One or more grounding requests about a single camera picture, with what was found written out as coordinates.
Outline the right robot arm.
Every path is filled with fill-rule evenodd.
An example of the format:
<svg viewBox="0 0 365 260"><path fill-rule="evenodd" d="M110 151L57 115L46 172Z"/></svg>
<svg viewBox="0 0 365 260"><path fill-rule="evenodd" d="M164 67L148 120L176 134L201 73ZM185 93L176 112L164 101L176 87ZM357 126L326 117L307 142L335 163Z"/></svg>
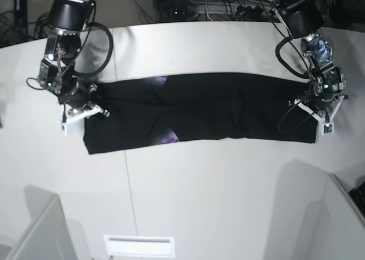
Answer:
<svg viewBox="0 0 365 260"><path fill-rule="evenodd" d="M48 91L57 97L60 105L70 107L69 111L63 111L63 123L77 116L110 115L92 99L98 87L90 79L106 68L113 52L113 36L105 25L95 22L95 16L96 0L54 0L51 6L51 31L34 80L38 91ZM90 33L94 27L104 31L108 39L105 61L92 72L78 72L75 63L87 43L81 40L80 33L84 30Z"/></svg>

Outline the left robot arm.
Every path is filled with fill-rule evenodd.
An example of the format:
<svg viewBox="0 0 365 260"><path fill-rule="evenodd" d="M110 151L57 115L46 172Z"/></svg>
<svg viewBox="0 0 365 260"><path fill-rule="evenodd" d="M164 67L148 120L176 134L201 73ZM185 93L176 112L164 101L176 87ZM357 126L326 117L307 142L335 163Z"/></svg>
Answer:
<svg viewBox="0 0 365 260"><path fill-rule="evenodd" d="M306 103L320 111L328 111L334 100L339 100L346 89L346 78L333 62L332 47L319 33L324 20L314 0L266 0L289 36L276 47L279 62L292 74L310 83ZM281 48L294 39L301 40L301 53L309 62L306 72L292 69L281 57Z"/></svg>

